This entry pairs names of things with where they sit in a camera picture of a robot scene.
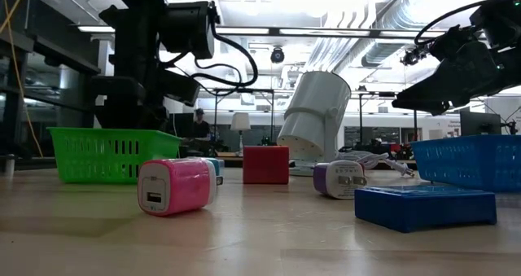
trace white lampshade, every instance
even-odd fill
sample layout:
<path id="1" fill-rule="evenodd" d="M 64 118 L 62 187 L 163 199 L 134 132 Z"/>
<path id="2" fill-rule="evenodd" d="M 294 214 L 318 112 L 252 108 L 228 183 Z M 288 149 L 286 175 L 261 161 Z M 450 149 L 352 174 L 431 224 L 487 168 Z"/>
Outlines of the white lampshade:
<path id="1" fill-rule="evenodd" d="M 245 112 L 236 112 L 234 119 L 231 121 L 231 130 L 249 130 L 250 116 Z"/>
<path id="2" fill-rule="evenodd" d="M 288 146 L 294 160 L 329 162 L 350 97 L 349 85 L 341 77 L 331 72 L 305 73 L 284 114 L 277 144 Z"/>

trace red block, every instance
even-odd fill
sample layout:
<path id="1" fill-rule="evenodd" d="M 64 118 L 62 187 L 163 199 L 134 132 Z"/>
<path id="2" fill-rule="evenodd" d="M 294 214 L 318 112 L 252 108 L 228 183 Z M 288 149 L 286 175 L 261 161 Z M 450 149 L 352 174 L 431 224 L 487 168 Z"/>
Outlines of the red block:
<path id="1" fill-rule="evenodd" d="M 243 183 L 287 184 L 290 150 L 283 146 L 244 147 Z"/>

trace green plastic basket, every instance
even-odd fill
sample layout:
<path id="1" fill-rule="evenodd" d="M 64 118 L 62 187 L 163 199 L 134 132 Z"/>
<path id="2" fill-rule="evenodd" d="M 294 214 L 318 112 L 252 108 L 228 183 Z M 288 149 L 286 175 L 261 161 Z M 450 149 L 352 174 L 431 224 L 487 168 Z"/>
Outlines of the green plastic basket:
<path id="1" fill-rule="evenodd" d="M 180 138 L 156 130 L 49 128 L 59 179 L 67 183 L 137 183 L 139 167 L 177 158 Z"/>

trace yellow cable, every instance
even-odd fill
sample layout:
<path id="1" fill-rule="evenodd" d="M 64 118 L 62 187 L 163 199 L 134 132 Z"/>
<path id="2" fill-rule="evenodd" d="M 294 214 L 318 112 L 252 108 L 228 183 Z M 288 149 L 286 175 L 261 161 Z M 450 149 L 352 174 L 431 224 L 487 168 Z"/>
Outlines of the yellow cable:
<path id="1" fill-rule="evenodd" d="M 9 7 L 7 6 L 7 0 L 4 0 L 4 6 L 6 8 L 6 16 L 7 16 L 7 29 L 9 31 L 9 40 L 11 41 L 11 52 L 13 54 L 13 62 L 15 64 L 15 71 L 16 71 L 16 80 L 18 81 L 18 86 L 20 88 L 20 97 L 22 100 L 24 100 L 24 86 L 22 85 L 21 77 L 20 77 L 20 70 L 18 69 L 18 61 L 16 60 L 16 51 L 15 51 L 15 42 L 13 41 L 13 33 L 11 29 L 11 19 L 9 18 L 10 13 Z M 27 108 L 27 104 L 24 102 L 24 109 L 25 109 L 25 115 L 27 116 L 27 123 L 29 125 L 29 128 L 31 129 L 31 134 L 33 135 L 34 142 L 36 143 L 36 146 L 38 147 L 38 152 L 40 153 L 40 157 L 43 158 L 43 152 L 42 148 L 40 147 L 40 143 L 38 142 L 38 139 L 36 138 L 36 134 L 34 133 L 33 124 L 31 123 L 31 118 L 29 117 L 29 110 Z"/>
<path id="2" fill-rule="evenodd" d="M 0 33 L 3 32 L 3 29 L 6 27 L 7 23 L 11 20 L 11 17 L 15 13 L 15 10 L 18 7 L 18 4 L 20 4 L 20 1 L 22 1 L 22 0 L 16 0 L 15 1 L 15 4 L 13 5 L 13 9 L 10 12 L 6 11 L 7 18 L 6 18 L 6 20 L 3 21 L 3 24 L 0 27 Z"/>

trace usb port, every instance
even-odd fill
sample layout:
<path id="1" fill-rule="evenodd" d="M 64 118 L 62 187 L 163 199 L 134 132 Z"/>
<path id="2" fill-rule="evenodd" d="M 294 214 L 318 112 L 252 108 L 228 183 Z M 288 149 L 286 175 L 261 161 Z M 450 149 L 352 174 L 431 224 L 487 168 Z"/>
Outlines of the usb port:
<path id="1" fill-rule="evenodd" d="M 147 192 L 147 201 L 154 202 L 154 203 L 161 203 L 161 194 Z"/>

